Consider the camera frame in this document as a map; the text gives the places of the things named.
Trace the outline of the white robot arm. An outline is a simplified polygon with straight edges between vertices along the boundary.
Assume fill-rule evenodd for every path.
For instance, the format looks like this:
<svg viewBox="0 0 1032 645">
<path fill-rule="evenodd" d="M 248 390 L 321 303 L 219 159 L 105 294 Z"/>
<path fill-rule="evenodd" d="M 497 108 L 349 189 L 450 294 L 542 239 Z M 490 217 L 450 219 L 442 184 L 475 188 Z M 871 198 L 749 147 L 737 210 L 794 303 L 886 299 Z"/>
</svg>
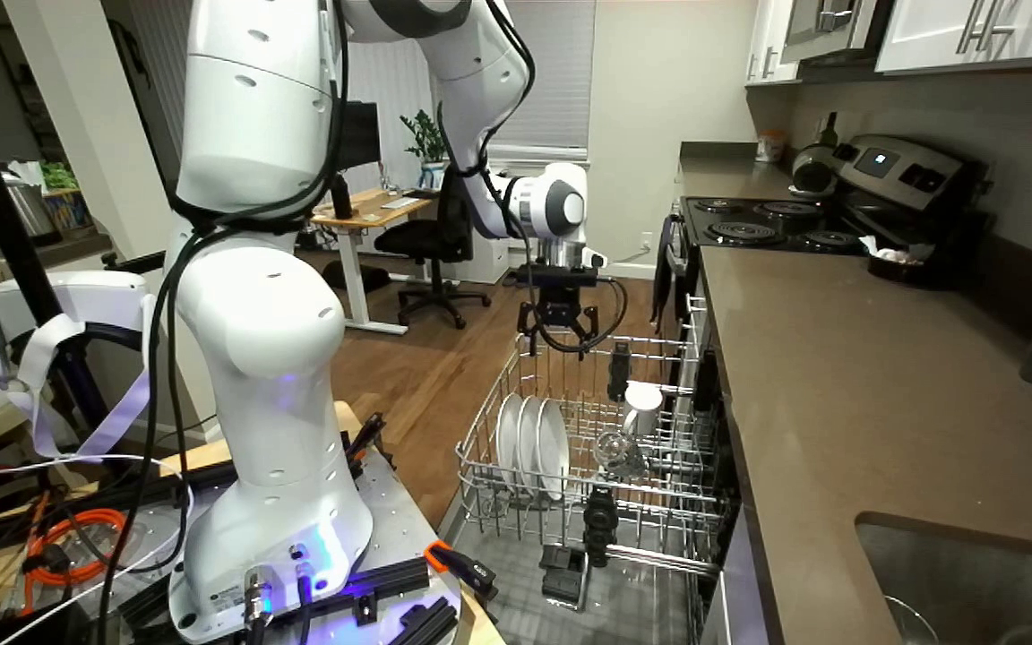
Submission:
<svg viewBox="0 0 1032 645">
<path fill-rule="evenodd" d="M 289 253 L 340 156 L 340 60 L 355 40 L 413 40 L 436 90 L 449 180 L 484 237 L 530 237 L 530 282 L 596 279 L 586 176 L 551 162 L 506 180 L 486 141 L 526 101 L 535 59 L 506 0 L 192 0 L 172 206 L 192 237 L 174 258 L 238 482 L 185 531 L 168 617 L 219 641 L 344 592 L 371 540 L 327 364 L 344 312 Z"/>
</svg>

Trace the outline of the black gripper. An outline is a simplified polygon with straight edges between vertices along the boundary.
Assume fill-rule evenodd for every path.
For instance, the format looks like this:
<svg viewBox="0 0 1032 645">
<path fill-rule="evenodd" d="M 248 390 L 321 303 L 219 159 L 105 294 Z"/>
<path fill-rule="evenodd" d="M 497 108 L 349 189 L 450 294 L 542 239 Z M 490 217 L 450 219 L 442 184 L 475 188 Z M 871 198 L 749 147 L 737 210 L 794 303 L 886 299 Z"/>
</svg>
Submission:
<svg viewBox="0 0 1032 645">
<path fill-rule="evenodd" d="M 503 278 L 506 287 L 530 287 L 520 304 L 517 330 L 523 356 L 537 356 L 537 335 L 547 327 L 575 330 L 580 356 L 598 344 L 598 312 L 580 304 L 580 292 L 598 282 L 596 269 L 520 267 Z"/>
</svg>

